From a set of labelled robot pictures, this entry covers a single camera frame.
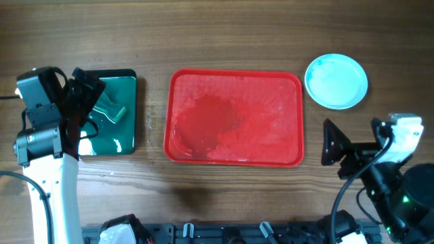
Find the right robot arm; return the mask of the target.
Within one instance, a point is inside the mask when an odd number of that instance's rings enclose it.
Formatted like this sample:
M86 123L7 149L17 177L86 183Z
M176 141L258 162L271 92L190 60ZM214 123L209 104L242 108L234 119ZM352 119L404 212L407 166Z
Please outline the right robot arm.
M424 127L421 117L391 113L386 121L371 121L374 142L354 143L330 120L323 122L323 166L339 163L344 180L326 219L329 243L348 243L355 231L343 222L338 206L359 179L371 200L379 224L395 243L433 242L433 164L401 168L413 157Z

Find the green dish sponge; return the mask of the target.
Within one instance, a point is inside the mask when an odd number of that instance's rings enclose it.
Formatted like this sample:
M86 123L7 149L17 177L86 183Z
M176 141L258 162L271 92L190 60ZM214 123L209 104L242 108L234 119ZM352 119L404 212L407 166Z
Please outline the green dish sponge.
M104 115L111 123L118 123L125 113L127 108L113 102L104 92L100 95L97 103L94 105L93 110L97 113Z

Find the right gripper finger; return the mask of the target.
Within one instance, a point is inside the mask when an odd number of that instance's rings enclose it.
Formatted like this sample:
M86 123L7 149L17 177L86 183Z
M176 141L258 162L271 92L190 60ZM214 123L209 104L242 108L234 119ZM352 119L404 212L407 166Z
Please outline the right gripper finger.
M333 165L339 162L351 149L351 141L330 119L326 119L323 122L321 164L323 166Z
M387 122L374 117L371 120L371 127L376 143L386 144L387 139L390 137L390 125Z

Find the black tray with green water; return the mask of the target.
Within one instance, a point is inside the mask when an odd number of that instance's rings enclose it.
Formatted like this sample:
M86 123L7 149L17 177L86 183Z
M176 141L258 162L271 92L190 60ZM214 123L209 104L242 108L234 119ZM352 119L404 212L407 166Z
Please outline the black tray with green water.
M138 80L132 69L95 70L106 83L104 93L115 103L127 108L123 118L116 124L92 109L89 118L99 128L95 138L82 140L79 144L81 156L109 156L133 153L136 137L136 107ZM93 133L93 127L86 123L81 135Z

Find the light blue plate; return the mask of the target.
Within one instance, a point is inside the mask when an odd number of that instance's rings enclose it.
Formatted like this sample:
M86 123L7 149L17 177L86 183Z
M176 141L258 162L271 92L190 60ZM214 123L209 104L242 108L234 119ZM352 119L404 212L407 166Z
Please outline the light blue plate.
M369 82L366 72L354 59L343 54L325 54L308 65L304 86L319 105L345 110L365 98Z

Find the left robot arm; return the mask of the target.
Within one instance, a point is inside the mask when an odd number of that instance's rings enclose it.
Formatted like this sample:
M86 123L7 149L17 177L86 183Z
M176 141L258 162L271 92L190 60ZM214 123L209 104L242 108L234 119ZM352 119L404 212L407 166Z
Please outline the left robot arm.
M31 194L36 243L82 243L77 200L82 156L124 155L136 145L138 80L131 69L46 66L17 78L25 103L14 153Z

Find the red plastic serving tray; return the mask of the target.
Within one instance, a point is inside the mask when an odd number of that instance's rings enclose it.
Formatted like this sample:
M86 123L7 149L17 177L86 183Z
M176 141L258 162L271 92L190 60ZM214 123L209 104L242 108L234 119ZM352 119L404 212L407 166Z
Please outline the red plastic serving tray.
M163 149L177 163L296 167L302 83L289 72L182 68L170 79Z

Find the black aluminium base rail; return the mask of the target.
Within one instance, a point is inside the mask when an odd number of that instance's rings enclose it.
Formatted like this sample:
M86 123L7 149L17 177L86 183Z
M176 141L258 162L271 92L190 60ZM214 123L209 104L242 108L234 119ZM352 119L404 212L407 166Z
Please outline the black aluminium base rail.
M259 224L195 224L193 233L184 233L183 225L173 224L146 224L144 226L156 244L173 243L229 243L239 238L246 243L269 243ZM289 224L273 224L271 226L274 238L278 243L319 243L320 238L326 234L318 233L319 228L315 222L292 222Z

